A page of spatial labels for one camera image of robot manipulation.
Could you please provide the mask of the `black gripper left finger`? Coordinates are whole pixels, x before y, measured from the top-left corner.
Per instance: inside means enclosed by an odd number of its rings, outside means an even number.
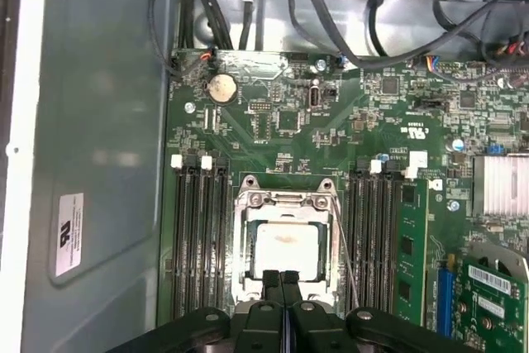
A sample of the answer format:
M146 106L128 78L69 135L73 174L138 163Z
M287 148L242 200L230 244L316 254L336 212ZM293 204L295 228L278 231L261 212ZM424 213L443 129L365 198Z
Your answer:
M219 308L199 308L112 352L280 352L283 335L280 273L263 273L261 299L237 305L228 315Z

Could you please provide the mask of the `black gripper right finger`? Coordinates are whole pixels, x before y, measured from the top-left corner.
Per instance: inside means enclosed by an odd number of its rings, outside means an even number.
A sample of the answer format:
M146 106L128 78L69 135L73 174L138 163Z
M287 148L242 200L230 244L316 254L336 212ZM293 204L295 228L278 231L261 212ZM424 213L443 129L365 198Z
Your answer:
M344 319L321 303L304 300L298 272L282 273L298 352L475 352L475 348L374 308L357 308Z

